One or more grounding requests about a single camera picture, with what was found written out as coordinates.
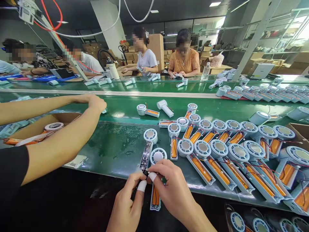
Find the worker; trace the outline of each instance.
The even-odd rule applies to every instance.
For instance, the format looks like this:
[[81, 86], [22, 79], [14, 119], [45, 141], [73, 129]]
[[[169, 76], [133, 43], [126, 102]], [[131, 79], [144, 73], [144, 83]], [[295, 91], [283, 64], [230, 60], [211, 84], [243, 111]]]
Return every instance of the worker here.
[[0, 75], [6, 74], [6, 75], [13, 75], [13, 74], [19, 74], [21, 70], [14, 65], [0, 60]]
[[15, 39], [5, 39], [2, 43], [5, 51], [10, 53], [12, 61], [26, 62], [34, 66], [30, 71], [22, 71], [23, 76], [51, 74], [50, 70], [57, 68], [45, 56], [35, 52], [35, 46]]
[[[94, 58], [92, 55], [84, 53], [81, 47], [78, 47], [74, 44], [71, 39], [61, 37], [61, 40], [64, 44], [64, 47], [71, 52], [73, 58], [77, 61], [79, 67], [83, 70], [86, 76], [101, 76], [103, 68], [100, 65], [100, 62]], [[71, 71], [78, 74], [75, 67], [70, 66]]]
[[[149, 178], [157, 188], [165, 207], [189, 232], [216, 232], [200, 205], [194, 200], [178, 166], [170, 160], [163, 159], [151, 166], [149, 172]], [[165, 176], [166, 185], [156, 173]], [[142, 181], [137, 187], [135, 199], [132, 202], [132, 191], [139, 180]], [[143, 173], [137, 172], [129, 176], [124, 188], [117, 193], [106, 232], [136, 231], [141, 217], [146, 185], [146, 176]]]
[[0, 125], [30, 119], [70, 103], [88, 103], [88, 108], [80, 117], [40, 143], [0, 150], [2, 210], [9, 207], [20, 186], [44, 176], [76, 157], [92, 136], [100, 114], [106, 109], [106, 103], [98, 96], [90, 94], [0, 103]]
[[176, 74], [192, 77], [200, 74], [200, 59], [197, 51], [190, 48], [191, 33], [188, 29], [181, 29], [176, 38], [176, 51], [171, 55], [168, 74], [172, 79]]
[[[153, 51], [147, 48], [147, 45], [149, 44], [149, 32], [147, 32], [145, 28], [137, 26], [133, 30], [132, 37], [135, 50], [139, 52], [137, 67], [140, 67], [143, 70], [143, 76], [150, 76], [151, 73], [157, 73], [157, 59], [155, 58]], [[124, 68], [122, 73], [138, 71], [137, 67]]]

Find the hand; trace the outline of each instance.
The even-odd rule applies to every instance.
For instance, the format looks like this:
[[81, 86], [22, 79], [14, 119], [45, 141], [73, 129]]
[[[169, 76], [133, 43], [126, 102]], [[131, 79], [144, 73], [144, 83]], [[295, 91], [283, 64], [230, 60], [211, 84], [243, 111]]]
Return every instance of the hand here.
[[[140, 182], [137, 188], [133, 202], [130, 198], [140, 179], [143, 181]], [[129, 176], [124, 188], [116, 195], [106, 232], [136, 231], [141, 217], [146, 185], [146, 176], [143, 173], [136, 172]]]
[[125, 74], [125, 73], [127, 73], [129, 71], [129, 68], [124, 68], [121, 72], [123, 73], [123, 74]]
[[21, 71], [19, 74], [23, 75], [24, 77], [27, 77], [27, 75], [33, 75], [30, 71]]
[[91, 96], [92, 94], [83, 94], [83, 95], [74, 96], [74, 102], [75, 103], [88, 103]]
[[106, 102], [97, 95], [91, 95], [88, 102], [89, 108], [96, 108], [100, 113], [106, 109]]
[[176, 74], [177, 74], [177, 72], [172, 72], [172, 74], [171, 74], [170, 77], [171, 77], [172, 79], [175, 79], [175, 78], [176, 78]]
[[183, 77], [186, 77], [186, 73], [184, 71], [181, 71], [179, 74], [181, 74]]
[[[189, 231], [216, 231], [202, 208], [195, 202], [181, 169], [170, 160], [163, 159], [149, 168], [149, 177], [154, 182], [167, 210]], [[166, 185], [158, 172], [167, 179]]]

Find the white t-shirt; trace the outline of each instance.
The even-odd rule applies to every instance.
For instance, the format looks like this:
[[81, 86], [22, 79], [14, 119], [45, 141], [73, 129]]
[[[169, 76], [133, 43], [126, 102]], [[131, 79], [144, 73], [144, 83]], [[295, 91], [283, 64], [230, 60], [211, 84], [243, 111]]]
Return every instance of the white t-shirt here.
[[[94, 58], [92, 55], [86, 54], [86, 53], [82, 53], [82, 60], [81, 62], [84, 63], [84, 65], [86, 65], [87, 67], [91, 68], [94, 71], [98, 71], [98, 72], [103, 72], [103, 68], [100, 65], [99, 61]], [[95, 73], [95, 74], [99, 74], [98, 72], [94, 72], [88, 68], [86, 68], [84, 65], [82, 65], [81, 63], [77, 62], [78, 65], [80, 66], [80, 68], [87, 72], [87, 73]]]
[[[148, 49], [144, 56], [142, 57], [142, 53], [139, 52], [138, 54], [138, 61], [137, 61], [137, 66], [138, 67], [148, 67], [148, 68], [152, 68], [154, 66], [157, 66], [157, 59], [155, 58], [155, 54], [153, 53], [153, 51], [151, 51], [150, 49]], [[151, 72], [145, 72], [143, 73], [143, 76], [150, 76]]]

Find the ceiling light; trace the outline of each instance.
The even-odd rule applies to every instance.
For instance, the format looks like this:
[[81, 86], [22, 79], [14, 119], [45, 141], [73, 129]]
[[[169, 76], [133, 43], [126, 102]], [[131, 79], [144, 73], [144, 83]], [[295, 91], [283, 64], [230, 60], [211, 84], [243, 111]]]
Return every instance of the ceiling light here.
[[218, 6], [218, 5], [220, 5], [220, 3], [221, 3], [221, 2], [214, 2], [214, 3], [211, 3], [209, 7]]

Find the black shirt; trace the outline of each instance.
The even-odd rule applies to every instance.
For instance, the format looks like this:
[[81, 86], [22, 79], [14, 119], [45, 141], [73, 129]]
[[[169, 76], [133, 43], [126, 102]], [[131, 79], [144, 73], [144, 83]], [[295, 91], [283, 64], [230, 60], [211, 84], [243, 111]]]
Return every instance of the black shirt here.
[[0, 149], [0, 212], [16, 196], [29, 166], [26, 146]]

